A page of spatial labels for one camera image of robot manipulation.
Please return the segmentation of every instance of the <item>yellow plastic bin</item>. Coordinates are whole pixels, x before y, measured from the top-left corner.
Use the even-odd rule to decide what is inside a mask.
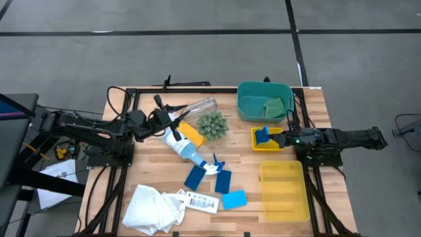
[[[251,129],[251,147],[253,151],[281,151],[283,148],[279,148],[279,144],[277,144],[274,140],[269,140],[269,142],[263,142],[257,145],[255,132],[257,130],[261,130],[263,128],[252,128]],[[282,128],[269,128],[269,134],[277,134],[282,132]]]
[[[308,221],[309,203],[299,161],[260,164],[264,217],[269,221]]]

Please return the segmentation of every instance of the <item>white cloth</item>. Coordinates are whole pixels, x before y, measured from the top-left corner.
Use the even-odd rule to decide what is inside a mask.
[[[150,236],[156,231],[170,231],[180,224],[186,211],[186,197],[180,194],[159,194],[152,187],[137,185],[122,223]]]

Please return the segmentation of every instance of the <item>floor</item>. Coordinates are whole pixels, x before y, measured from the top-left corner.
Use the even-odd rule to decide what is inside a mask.
[[[169,74],[173,82],[209,81],[213,86],[235,86],[265,76],[290,86],[322,86],[333,127],[378,126],[389,142],[382,151],[343,152],[359,232],[419,236],[421,203],[416,193],[421,190],[421,155],[394,138],[391,129],[396,115],[420,112],[421,30],[387,34],[394,31],[375,29],[421,29],[420,1],[291,0],[299,31],[372,30],[298,34],[302,77],[291,34],[42,36],[290,29],[285,2],[289,0],[0,0],[8,6],[0,12],[0,90],[36,92],[45,106],[101,112],[108,86],[161,84]],[[77,169],[85,167],[78,163]],[[78,178],[85,182],[86,173]],[[22,203],[16,206],[12,220],[20,218],[23,208]],[[35,199],[30,210],[38,209]],[[78,211],[78,204],[71,204],[37,214],[26,235],[71,235]],[[13,236],[16,227],[11,224],[7,235]]]

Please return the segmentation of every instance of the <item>wooden table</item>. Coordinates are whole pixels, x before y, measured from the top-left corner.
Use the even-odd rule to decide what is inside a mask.
[[[324,101],[323,92],[320,88],[303,88],[307,111],[316,127],[330,127],[330,120]],[[154,93],[140,95],[139,109],[149,114],[154,107]],[[217,142],[206,142],[198,148],[198,152],[208,162],[212,162],[212,154],[215,152],[219,161],[225,161],[225,169],[232,171],[230,190],[245,190],[247,205],[229,211],[223,210],[222,204],[216,215],[187,209],[183,222],[180,226],[174,225],[168,234],[160,231],[156,236],[170,236],[173,231],[178,231],[180,236],[243,236],[244,232],[250,232],[251,236],[312,236],[310,221],[303,223],[280,223],[265,220],[262,210],[262,197],[259,183],[259,167],[261,161],[296,160],[292,147],[287,147],[281,152],[261,152],[251,149],[250,128],[256,126],[281,126],[286,129],[286,121],[278,124],[263,124],[261,122],[242,121],[237,115],[237,99],[234,93],[160,93],[162,101],[170,105],[190,104],[213,95],[218,103],[218,110],[228,119],[228,135]],[[122,108],[124,94],[118,90],[111,90],[111,103],[117,108]],[[114,113],[108,104],[105,106],[105,120],[114,117]],[[159,192],[175,193],[180,188],[188,190],[184,181],[189,174],[193,163],[183,160],[171,147],[167,146],[162,138],[150,137],[144,143],[136,143],[136,150],[132,166],[128,169],[124,199],[120,216],[119,236],[142,236],[143,233],[126,228],[121,220],[126,213],[127,206],[138,184],[144,184],[156,188]],[[86,184],[85,196],[80,209],[80,218],[84,223],[87,197],[92,184],[101,167],[96,167],[89,172]],[[92,195],[89,208],[89,220],[95,216],[103,204],[109,170],[102,174]],[[351,231],[357,231],[351,204],[347,193],[344,178],[335,169],[322,167],[322,181],[326,200],[342,223]],[[216,176],[206,176],[198,192],[220,198],[220,194],[214,193]],[[321,210],[316,203],[320,231],[324,231]],[[114,207],[110,208],[107,220],[106,232],[111,231]]]

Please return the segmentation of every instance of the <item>blue sponge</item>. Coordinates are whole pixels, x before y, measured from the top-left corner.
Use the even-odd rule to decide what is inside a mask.
[[[230,192],[231,171],[221,171],[216,177],[215,192],[227,194]]]
[[[190,171],[190,174],[187,177],[187,180],[184,182],[184,185],[196,191],[205,173],[206,173],[205,169],[202,169],[201,167],[198,167],[197,165],[195,165]]]
[[[224,209],[229,210],[236,207],[242,207],[247,204],[247,199],[245,198],[244,190],[239,190],[232,192],[230,194],[222,195],[222,203],[224,204]]]
[[[255,132],[255,137],[256,137],[256,145],[259,145],[263,142],[268,142],[270,139],[269,128],[265,126],[262,130],[257,130]]]

